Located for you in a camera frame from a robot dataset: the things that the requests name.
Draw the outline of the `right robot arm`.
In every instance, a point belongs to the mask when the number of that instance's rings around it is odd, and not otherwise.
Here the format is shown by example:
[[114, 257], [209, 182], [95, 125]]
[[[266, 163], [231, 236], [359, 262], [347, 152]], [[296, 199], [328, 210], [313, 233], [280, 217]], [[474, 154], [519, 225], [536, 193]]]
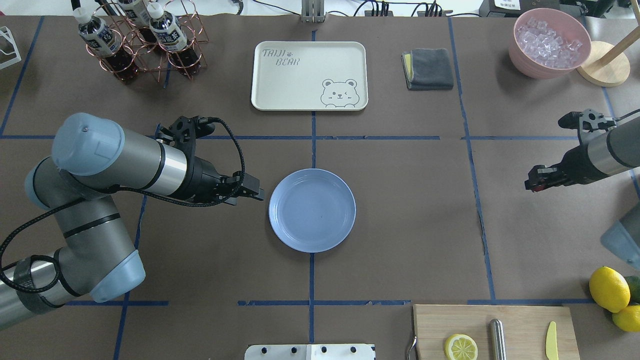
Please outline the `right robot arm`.
[[[578, 146], [560, 162], [533, 166], [525, 188], [541, 192], [552, 187], [587, 185], [640, 166], [640, 123], [636, 109], [620, 117], [604, 116], [592, 109], [570, 111], [558, 119], [564, 129], [576, 130]], [[640, 269], [639, 205], [613, 223], [600, 237], [604, 248]]]

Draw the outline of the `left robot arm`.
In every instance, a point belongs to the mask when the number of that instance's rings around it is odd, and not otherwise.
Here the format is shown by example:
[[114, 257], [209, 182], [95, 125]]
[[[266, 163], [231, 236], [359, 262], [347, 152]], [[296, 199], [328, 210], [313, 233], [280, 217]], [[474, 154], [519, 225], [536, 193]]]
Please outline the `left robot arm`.
[[231, 175], [196, 155], [197, 139], [214, 133], [217, 125], [236, 140], [218, 117], [181, 116], [147, 137], [86, 112], [69, 116], [54, 137], [51, 155], [25, 178], [28, 198], [45, 212], [13, 230], [1, 251], [50, 216], [66, 245], [1, 266], [2, 330], [84, 295], [105, 303], [144, 281], [146, 270], [113, 194], [138, 193], [195, 208], [235, 205], [237, 198], [262, 201], [265, 192], [258, 178], [246, 173], [240, 147], [240, 170]]

